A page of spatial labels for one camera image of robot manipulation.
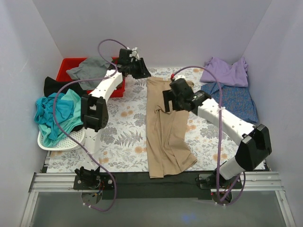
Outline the beige polo shirt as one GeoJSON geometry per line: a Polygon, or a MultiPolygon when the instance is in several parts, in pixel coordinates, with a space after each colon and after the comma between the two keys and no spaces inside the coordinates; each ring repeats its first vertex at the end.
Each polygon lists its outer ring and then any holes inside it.
{"type": "Polygon", "coordinates": [[[146,149],[150,178],[180,174],[197,162],[185,142],[189,112],[165,112],[163,91],[170,82],[147,79],[146,149]]]}

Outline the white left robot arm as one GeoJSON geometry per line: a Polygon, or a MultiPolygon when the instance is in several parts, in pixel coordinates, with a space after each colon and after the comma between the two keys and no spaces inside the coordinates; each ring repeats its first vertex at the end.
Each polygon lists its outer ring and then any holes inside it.
{"type": "Polygon", "coordinates": [[[85,128],[84,146],[90,158],[99,150],[101,131],[109,120],[107,102],[128,75],[134,79],[151,76],[136,47],[121,49],[116,63],[111,63],[97,87],[81,98],[81,120],[85,128]]]}

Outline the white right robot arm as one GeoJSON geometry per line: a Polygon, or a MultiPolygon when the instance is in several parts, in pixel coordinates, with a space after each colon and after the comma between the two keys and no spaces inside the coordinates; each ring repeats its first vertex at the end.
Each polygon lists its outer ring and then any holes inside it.
{"type": "MultiPolygon", "coordinates": [[[[169,94],[170,82],[158,77],[147,78],[146,139],[150,178],[177,175],[196,163],[196,157],[185,143],[188,111],[170,111],[164,97],[169,94]]],[[[227,187],[232,178],[254,170],[271,153],[268,128],[254,127],[229,111],[220,109],[214,99],[207,99],[198,107],[199,117],[209,120],[239,146],[236,155],[214,172],[214,183],[227,187]]]]}

